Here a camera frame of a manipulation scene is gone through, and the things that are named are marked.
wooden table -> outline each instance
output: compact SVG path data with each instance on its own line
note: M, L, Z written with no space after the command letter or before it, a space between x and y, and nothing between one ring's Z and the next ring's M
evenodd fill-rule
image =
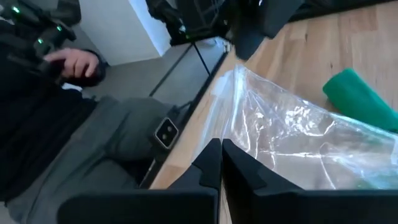
M232 51L215 80L237 63ZM334 110L322 86L353 67L387 103L398 110L398 2L390 2L287 24L265 40L245 63L258 75L328 110ZM190 166L203 125L215 99L211 84L152 184L166 189ZM231 223L224 192L220 223Z

